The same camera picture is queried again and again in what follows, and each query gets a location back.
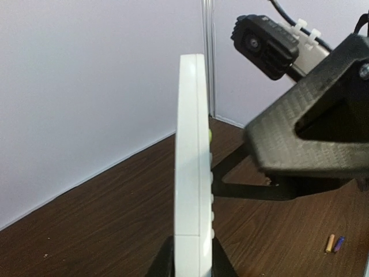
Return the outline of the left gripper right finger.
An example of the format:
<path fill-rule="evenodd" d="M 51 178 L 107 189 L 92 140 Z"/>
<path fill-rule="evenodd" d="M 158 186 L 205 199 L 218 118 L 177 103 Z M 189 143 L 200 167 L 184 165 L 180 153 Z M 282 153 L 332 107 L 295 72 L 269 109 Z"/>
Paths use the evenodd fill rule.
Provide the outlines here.
<path fill-rule="evenodd" d="M 217 237 L 214 237 L 212 240 L 212 276 L 238 277 L 238 274 Z"/>

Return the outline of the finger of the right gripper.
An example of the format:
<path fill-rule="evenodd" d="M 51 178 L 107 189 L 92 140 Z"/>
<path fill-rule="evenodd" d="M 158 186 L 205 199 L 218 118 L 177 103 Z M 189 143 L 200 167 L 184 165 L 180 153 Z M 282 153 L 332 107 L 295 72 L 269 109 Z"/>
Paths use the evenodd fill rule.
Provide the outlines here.
<path fill-rule="evenodd" d="M 227 183 L 224 177 L 249 156 L 244 144 L 240 145 L 212 169 L 212 193 L 217 197 L 267 201 L 289 201 L 337 190 L 352 179 L 269 176 L 267 185 Z"/>
<path fill-rule="evenodd" d="M 244 130 L 264 172 L 302 176 L 368 175 L 368 38 L 349 35 L 305 78 Z"/>

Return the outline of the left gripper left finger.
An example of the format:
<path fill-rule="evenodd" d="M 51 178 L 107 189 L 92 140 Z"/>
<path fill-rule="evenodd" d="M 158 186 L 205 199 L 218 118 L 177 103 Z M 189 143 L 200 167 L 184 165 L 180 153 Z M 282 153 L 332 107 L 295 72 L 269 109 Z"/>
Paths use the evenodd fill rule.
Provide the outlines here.
<path fill-rule="evenodd" d="M 173 277 L 174 270 L 174 237 L 169 236 L 162 244 L 151 263 L 145 277 Z"/>

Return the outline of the white remote control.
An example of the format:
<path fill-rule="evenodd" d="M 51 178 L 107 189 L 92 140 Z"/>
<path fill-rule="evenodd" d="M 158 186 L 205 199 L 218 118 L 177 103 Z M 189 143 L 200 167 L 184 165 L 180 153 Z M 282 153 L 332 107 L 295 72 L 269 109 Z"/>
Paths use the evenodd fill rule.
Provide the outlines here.
<path fill-rule="evenodd" d="M 203 54 L 180 57 L 175 134 L 175 276 L 211 276 L 212 172 Z"/>

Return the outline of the orange AAA battery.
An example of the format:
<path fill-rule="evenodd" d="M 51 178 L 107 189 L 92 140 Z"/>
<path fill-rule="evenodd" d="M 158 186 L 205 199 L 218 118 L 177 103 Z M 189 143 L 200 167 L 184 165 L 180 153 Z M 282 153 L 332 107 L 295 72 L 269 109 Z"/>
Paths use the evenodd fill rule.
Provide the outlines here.
<path fill-rule="evenodd" d="M 327 244 L 326 244 L 326 247 L 325 247 L 325 253 L 331 253 L 332 252 L 334 239 L 335 239 L 334 234 L 329 235 L 329 238 L 327 240 Z"/>

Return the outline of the purple AAA battery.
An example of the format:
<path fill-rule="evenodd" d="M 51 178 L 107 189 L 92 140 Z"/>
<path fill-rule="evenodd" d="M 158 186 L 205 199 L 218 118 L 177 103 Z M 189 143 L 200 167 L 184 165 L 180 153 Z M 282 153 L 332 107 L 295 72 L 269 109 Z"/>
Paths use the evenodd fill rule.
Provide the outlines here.
<path fill-rule="evenodd" d="M 342 247 L 342 245 L 343 245 L 344 241 L 345 241 L 345 237 L 340 236 L 340 237 L 338 238 L 338 240 L 336 241 L 336 243 L 335 243 L 335 245 L 334 245 L 333 253 L 337 253 L 337 252 L 341 249 L 341 247 Z"/>

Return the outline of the right aluminium corner post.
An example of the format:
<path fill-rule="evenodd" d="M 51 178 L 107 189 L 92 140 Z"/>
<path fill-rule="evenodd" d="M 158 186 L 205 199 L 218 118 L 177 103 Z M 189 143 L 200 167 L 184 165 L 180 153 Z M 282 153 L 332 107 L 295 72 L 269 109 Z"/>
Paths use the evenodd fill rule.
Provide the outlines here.
<path fill-rule="evenodd" d="M 202 25 L 205 50 L 206 80 L 208 85 L 208 109 L 211 117 L 216 116 L 215 96 L 215 43 L 214 43 L 214 20 L 213 1 L 202 0 Z"/>

